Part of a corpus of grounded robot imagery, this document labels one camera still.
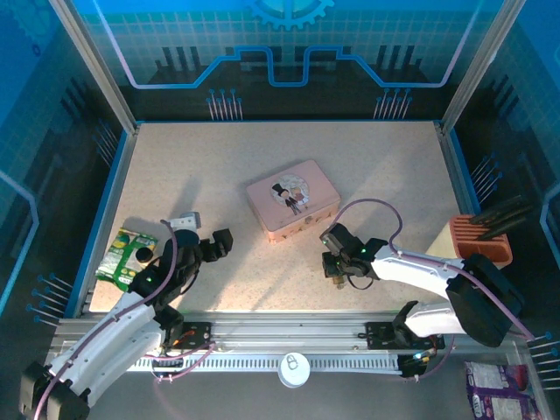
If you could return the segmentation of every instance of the black bracket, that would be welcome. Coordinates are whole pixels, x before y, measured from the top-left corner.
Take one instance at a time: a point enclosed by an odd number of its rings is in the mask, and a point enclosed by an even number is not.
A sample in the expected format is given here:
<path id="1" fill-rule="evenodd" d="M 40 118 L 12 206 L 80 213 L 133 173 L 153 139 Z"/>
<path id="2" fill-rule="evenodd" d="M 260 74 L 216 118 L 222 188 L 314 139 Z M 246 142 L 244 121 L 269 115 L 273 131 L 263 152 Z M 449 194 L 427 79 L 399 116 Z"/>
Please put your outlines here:
<path id="1" fill-rule="evenodd" d="M 429 338 L 415 339 L 407 347 L 399 346 L 391 322 L 367 322 L 365 327 L 366 332 L 358 334 L 358 338 L 367 340 L 367 350 L 430 350 L 434 347 Z M 437 350 L 445 348 L 443 336 L 436 336 L 435 341 Z"/>
<path id="2" fill-rule="evenodd" d="M 183 322 L 181 333 L 172 343 L 173 350 L 192 350 L 212 341 L 212 323 Z"/>

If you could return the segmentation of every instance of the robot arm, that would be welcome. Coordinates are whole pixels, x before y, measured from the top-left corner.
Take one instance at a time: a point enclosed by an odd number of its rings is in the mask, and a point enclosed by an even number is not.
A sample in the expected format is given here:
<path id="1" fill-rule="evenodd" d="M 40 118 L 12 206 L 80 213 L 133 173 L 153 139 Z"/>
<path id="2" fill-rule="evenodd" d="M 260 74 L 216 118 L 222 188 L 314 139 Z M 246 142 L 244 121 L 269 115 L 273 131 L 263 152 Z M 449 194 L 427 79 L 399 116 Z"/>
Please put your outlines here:
<path id="1" fill-rule="evenodd" d="M 154 298 L 95 333 L 96 329 L 114 319 L 123 309 L 149 297 L 164 281 L 171 268 L 172 241 L 164 247 L 159 265 L 151 263 L 139 272 L 113 309 L 75 345 L 43 367 L 31 364 L 23 373 L 20 391 L 20 411 L 28 418 L 36 416 L 37 406 L 47 384 L 61 372 L 68 361 L 70 368 L 63 371 L 48 395 L 41 410 L 41 419 L 70 420 L 86 418 L 89 409 L 103 392 L 130 367 L 134 361 L 160 347 L 169 350 L 183 335 L 186 328 L 183 316 L 169 303 L 189 288 L 203 262 L 214 262 L 231 250 L 233 238 L 228 229 L 213 233 L 214 243 L 201 241 L 196 234 L 198 215 L 189 213 L 172 220 L 177 228 L 178 254 L 169 283 Z M 74 356 L 76 348 L 86 347 Z"/>
<path id="2" fill-rule="evenodd" d="M 475 275 L 515 316 L 524 304 L 522 295 L 483 255 L 469 259 L 428 257 L 409 251 L 397 252 L 386 241 L 370 239 L 364 244 L 339 223 L 329 227 L 321 240 L 330 252 L 323 254 L 326 277 L 369 277 L 397 281 L 438 294 L 442 304 L 409 302 L 395 318 L 395 341 L 409 347 L 418 338 L 434 334 L 465 333 L 488 347 L 498 347 L 511 327 L 511 321 L 490 299 L 453 266 Z M 418 262 L 421 256 L 438 264 Z"/>

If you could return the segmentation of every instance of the tin box lid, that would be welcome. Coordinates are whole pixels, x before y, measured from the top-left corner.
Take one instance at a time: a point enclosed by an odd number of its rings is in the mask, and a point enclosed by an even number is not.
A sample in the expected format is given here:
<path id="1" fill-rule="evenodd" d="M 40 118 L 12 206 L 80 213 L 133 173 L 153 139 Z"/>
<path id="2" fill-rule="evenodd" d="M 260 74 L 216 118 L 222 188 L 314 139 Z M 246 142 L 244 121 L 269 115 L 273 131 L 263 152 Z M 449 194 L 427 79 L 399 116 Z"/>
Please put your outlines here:
<path id="1" fill-rule="evenodd" d="M 334 186 L 314 160 L 257 181 L 247 187 L 247 193 L 270 232 L 340 201 Z"/>

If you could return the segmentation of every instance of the purple snack bag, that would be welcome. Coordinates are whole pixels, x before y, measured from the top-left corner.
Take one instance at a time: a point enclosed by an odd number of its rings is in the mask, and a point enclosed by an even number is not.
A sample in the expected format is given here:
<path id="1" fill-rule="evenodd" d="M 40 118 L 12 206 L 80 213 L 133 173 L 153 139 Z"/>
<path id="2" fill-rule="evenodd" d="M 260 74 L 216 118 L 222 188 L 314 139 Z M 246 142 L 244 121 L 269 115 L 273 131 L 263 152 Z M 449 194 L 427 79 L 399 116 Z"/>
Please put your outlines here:
<path id="1" fill-rule="evenodd" d="M 527 365 L 466 362 L 466 391 L 477 420 L 542 420 Z"/>

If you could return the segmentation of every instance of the beige tabletop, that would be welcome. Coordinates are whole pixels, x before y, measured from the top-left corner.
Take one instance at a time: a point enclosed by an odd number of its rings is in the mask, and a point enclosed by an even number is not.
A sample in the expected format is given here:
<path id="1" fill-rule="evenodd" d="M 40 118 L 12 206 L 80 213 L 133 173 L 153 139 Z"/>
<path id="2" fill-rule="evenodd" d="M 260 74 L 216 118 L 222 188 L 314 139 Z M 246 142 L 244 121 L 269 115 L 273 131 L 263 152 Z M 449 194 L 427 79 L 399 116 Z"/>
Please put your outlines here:
<path id="1" fill-rule="evenodd" d="M 325 279 L 319 235 L 326 221 L 277 245 L 268 244 L 251 212 L 246 186 L 314 159 L 342 197 L 393 204 L 404 219 L 395 243 L 424 252 L 459 213 L 431 122 L 220 122 L 142 124 L 116 211 L 120 226 L 169 238 L 162 218 L 200 212 L 201 238 L 229 228 L 227 258 L 204 264 L 195 286 L 173 302 L 181 311 L 383 311 L 438 297 L 401 283 L 376 282 L 365 291 L 337 290 Z M 364 242 L 387 239 L 394 215 L 371 203 L 341 222 Z M 356 279 L 356 283 L 366 282 Z M 91 312 L 107 312 L 121 296 L 98 281 Z"/>

